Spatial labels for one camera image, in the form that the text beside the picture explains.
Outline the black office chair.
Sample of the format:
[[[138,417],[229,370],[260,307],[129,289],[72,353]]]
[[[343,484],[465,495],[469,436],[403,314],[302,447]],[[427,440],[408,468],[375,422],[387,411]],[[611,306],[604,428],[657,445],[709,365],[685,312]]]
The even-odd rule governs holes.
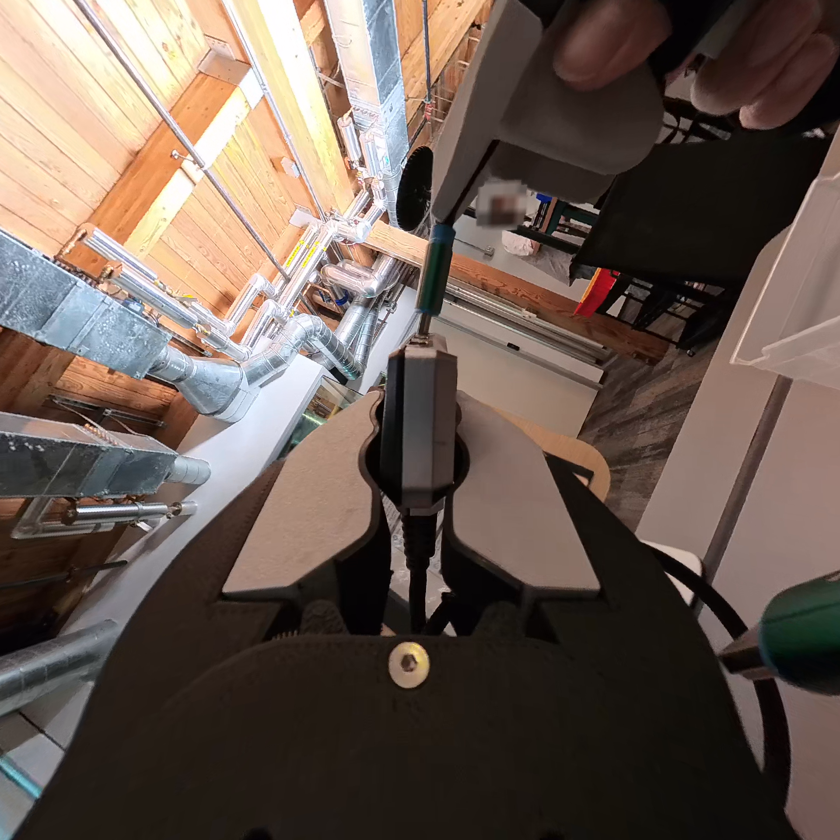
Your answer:
[[[570,271],[742,284],[794,222],[832,142],[825,134],[741,132],[658,145],[615,179]]]

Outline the frosted glass door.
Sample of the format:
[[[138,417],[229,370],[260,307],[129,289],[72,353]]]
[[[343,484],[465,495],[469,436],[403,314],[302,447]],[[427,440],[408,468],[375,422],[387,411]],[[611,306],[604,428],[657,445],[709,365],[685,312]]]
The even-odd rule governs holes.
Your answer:
[[[598,364],[562,341],[448,297],[434,331],[458,359],[458,388],[558,434],[577,438],[602,387]]]

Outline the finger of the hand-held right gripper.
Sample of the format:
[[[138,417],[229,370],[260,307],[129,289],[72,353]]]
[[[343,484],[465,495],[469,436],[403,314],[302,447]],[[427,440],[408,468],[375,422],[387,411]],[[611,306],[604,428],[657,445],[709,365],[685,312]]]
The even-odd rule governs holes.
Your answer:
[[[547,4],[497,1],[434,151],[431,214],[453,224],[490,176],[502,117],[547,25]]]
[[[490,176],[547,194],[600,194],[653,149],[663,96],[645,61],[597,90],[570,87],[553,67],[565,29],[547,29],[513,92]]]

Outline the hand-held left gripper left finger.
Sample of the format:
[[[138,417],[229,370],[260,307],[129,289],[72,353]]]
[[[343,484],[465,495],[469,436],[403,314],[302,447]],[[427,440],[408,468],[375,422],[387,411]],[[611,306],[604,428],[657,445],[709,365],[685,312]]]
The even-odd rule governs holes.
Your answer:
[[[381,632],[392,537],[365,457],[378,441],[383,396],[368,392],[290,452],[224,583],[224,599],[299,613],[327,601],[351,634]]]

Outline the clear plastic bin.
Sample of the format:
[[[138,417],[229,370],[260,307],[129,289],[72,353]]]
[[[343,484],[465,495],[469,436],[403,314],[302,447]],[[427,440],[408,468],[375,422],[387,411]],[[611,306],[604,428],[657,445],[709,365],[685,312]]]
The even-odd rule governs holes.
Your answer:
[[[732,364],[839,389],[839,175],[815,179]]]

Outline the red plastic tray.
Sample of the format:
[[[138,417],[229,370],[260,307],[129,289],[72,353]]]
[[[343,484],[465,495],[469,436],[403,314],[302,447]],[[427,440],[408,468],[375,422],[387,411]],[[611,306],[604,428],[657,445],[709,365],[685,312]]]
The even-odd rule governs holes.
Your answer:
[[[621,272],[599,268],[595,271],[590,283],[574,310],[574,315],[589,318],[606,301],[608,294],[619,280]]]

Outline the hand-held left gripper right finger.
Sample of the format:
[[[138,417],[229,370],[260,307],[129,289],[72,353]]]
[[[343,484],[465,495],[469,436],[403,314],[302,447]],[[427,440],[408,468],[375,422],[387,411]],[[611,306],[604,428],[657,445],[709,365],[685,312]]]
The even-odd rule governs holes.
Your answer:
[[[461,475],[444,516],[441,571],[455,601],[480,615],[513,604],[588,602],[601,583],[541,447],[493,407],[457,392]]]

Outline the sign stand with white base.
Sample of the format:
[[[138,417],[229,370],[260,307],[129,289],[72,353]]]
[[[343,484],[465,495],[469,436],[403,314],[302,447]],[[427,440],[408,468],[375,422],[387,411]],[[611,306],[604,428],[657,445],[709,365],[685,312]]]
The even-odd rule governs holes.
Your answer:
[[[496,411],[519,427],[545,453],[572,464],[573,472],[578,476],[579,480],[585,483],[590,491],[599,499],[602,501],[606,500],[611,486],[611,473],[606,460],[593,446],[578,438],[555,433],[533,421],[499,408]],[[656,549],[659,552],[667,554],[690,571],[698,574],[699,577],[705,577],[704,567],[696,554],[647,540],[644,543],[651,549]]]

